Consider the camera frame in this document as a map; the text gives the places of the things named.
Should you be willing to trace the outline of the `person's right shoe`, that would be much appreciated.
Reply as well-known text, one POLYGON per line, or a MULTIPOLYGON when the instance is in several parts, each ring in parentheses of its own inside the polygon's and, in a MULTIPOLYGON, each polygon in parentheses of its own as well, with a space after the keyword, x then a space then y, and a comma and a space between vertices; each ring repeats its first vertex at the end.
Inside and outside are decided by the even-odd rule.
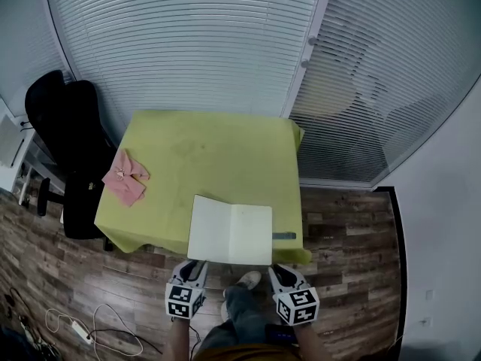
POLYGON ((259 285, 261 279, 262 274, 259 271, 250 271, 243 275, 236 285, 248 290, 253 290, 259 285))

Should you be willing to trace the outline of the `pink cloth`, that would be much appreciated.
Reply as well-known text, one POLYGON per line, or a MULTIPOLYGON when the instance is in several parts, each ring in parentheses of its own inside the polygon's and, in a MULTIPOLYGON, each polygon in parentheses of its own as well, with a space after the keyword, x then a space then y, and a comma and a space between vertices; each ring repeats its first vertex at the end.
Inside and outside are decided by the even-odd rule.
POLYGON ((150 174, 142 164, 132 159, 127 150, 119 149, 102 181, 126 207, 131 207, 144 197, 146 186, 142 181, 149 179, 150 174), (117 180, 113 172, 115 168, 123 168, 129 175, 122 181, 117 180))

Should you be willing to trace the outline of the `window blind with knobs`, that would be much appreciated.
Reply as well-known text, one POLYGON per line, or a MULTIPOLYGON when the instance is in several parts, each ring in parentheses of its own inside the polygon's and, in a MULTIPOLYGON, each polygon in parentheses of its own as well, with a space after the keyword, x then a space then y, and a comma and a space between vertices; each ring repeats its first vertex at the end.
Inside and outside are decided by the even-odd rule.
POLYGON ((375 184, 481 77, 481 0, 328 0, 291 118, 302 178, 375 184))

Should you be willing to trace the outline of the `wide window blind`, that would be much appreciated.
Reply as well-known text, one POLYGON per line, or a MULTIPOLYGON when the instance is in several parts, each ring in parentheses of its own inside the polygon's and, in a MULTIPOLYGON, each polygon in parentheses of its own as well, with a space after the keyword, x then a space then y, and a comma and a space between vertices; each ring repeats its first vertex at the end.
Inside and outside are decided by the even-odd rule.
POLYGON ((279 116, 318 0, 49 0, 79 77, 110 112, 279 116))

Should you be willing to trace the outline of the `green tablecloth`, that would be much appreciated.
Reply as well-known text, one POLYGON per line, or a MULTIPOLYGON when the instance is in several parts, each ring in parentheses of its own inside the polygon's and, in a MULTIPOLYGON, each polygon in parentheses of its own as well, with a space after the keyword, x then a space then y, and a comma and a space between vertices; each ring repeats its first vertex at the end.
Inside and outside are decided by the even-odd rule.
POLYGON ((138 111, 121 148, 149 173, 144 197, 124 205, 104 190, 95 225, 122 251, 149 244, 186 255, 195 196, 269 206, 274 261, 306 265, 297 151, 303 130, 292 120, 245 114, 138 111))

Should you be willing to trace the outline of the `black waist device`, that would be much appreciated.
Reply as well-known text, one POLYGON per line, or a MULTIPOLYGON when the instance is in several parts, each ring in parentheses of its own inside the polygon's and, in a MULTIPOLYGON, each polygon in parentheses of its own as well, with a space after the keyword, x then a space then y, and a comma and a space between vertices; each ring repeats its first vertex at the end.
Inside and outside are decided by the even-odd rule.
POLYGON ((298 344, 294 329, 287 325, 266 324, 265 338, 269 344, 282 346, 294 346, 298 344))

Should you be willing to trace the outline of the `narrow window blind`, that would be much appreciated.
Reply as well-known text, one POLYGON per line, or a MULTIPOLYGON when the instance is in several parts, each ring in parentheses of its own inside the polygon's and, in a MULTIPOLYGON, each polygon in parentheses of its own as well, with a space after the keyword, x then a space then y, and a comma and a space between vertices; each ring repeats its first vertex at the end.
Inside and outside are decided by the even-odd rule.
POLYGON ((0 0, 0 98, 15 117, 25 112, 28 88, 55 70, 72 81, 46 0, 0 0))

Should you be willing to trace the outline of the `white desktop appliance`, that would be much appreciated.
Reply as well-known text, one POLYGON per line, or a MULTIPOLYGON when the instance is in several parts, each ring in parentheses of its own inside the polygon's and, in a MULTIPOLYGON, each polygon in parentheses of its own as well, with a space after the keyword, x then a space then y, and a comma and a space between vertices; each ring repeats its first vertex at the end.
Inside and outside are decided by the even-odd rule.
POLYGON ((10 168, 24 142, 21 128, 8 115, 0 121, 0 165, 10 168))

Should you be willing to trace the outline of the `person's right forearm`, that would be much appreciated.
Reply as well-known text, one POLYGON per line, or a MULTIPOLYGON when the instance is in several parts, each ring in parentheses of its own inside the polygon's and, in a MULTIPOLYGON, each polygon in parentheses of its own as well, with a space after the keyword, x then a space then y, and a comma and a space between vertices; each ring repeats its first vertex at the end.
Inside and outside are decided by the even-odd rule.
POLYGON ((310 323, 293 327, 303 361, 331 361, 326 350, 310 323))

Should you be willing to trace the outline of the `black baseboard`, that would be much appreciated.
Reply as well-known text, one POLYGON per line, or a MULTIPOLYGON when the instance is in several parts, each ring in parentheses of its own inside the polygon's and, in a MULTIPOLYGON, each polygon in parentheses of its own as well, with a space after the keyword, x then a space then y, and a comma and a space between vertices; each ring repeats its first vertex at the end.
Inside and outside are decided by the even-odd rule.
POLYGON ((401 353, 401 339, 406 329, 406 312, 407 312, 407 253, 404 238, 404 229, 401 219, 401 212, 398 204, 398 197, 394 187, 376 187, 375 193, 387 193, 392 206, 394 217, 396 236, 398 241, 399 263, 400 263, 400 311, 398 329, 395 340, 386 351, 386 361, 399 361, 401 353))

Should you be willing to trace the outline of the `dark blue notebook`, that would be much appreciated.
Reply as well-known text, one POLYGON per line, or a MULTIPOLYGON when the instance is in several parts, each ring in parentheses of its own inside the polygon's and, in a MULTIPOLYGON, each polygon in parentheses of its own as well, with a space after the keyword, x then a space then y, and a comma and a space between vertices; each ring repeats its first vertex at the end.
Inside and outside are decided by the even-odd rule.
POLYGON ((187 258, 234 265, 270 265, 274 241, 294 232, 273 231, 269 206, 232 205, 194 196, 187 258))

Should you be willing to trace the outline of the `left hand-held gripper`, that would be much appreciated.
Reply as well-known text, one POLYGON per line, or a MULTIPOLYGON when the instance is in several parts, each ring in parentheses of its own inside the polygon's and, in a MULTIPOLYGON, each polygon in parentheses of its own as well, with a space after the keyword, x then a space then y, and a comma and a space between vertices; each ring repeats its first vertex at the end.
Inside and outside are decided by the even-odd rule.
POLYGON ((191 320, 204 304, 207 261, 188 259, 166 284, 165 310, 170 317, 191 320))

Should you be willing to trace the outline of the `white desk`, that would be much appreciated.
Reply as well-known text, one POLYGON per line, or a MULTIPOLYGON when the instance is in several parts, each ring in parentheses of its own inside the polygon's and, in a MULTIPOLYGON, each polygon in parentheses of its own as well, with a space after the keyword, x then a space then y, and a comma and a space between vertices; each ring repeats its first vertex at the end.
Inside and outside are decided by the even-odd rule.
POLYGON ((53 159, 47 149, 40 146, 40 138, 31 127, 26 116, 15 117, 2 97, 0 97, 0 121, 8 115, 23 132, 24 142, 10 168, 0 165, 0 190, 18 195, 18 202, 26 200, 27 188, 34 174, 48 177, 50 184, 60 193, 65 193, 65 180, 55 172, 53 159))

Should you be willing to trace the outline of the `black office chair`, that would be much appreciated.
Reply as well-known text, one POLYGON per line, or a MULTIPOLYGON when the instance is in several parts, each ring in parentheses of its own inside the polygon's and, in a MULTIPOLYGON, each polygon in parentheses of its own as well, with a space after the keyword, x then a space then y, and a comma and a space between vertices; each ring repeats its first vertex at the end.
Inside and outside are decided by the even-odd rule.
POLYGON ((103 240, 104 250, 113 243, 95 225, 103 177, 116 154, 100 121, 94 85, 87 80, 66 83, 60 70, 38 78, 25 99, 29 123, 45 143, 53 161, 65 175, 65 192, 50 192, 50 179, 42 180, 37 201, 38 215, 54 202, 63 207, 65 236, 76 240, 103 240))

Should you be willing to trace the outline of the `person's left forearm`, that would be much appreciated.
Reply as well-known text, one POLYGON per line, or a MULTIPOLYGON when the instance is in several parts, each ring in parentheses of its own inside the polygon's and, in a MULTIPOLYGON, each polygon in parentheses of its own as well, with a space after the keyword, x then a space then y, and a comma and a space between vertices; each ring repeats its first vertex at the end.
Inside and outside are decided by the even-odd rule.
POLYGON ((171 327, 171 352, 173 361, 189 361, 190 321, 175 318, 171 327))

